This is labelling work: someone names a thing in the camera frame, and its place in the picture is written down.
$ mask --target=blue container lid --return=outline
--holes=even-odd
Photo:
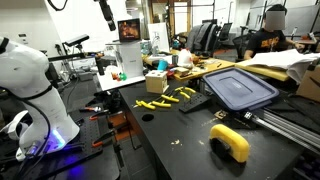
[[[227,68],[203,77],[206,84],[232,111],[253,110],[271,103],[279,91],[258,77],[238,68]]]

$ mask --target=white robot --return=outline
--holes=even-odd
[[[63,149],[80,131],[67,114],[58,91],[46,78],[45,72],[48,67],[48,58],[42,52],[0,37],[0,87],[17,97],[27,98],[28,102],[47,116],[51,126],[50,136],[45,145],[47,154]],[[20,146],[16,153],[18,161],[23,161],[30,150],[36,154],[45,143],[48,134],[48,124],[44,116],[32,106],[26,103],[24,106],[33,123],[29,127],[23,124],[23,131],[17,138]],[[15,128],[15,125],[19,124],[18,121],[14,120],[4,131],[9,131],[12,126]]]

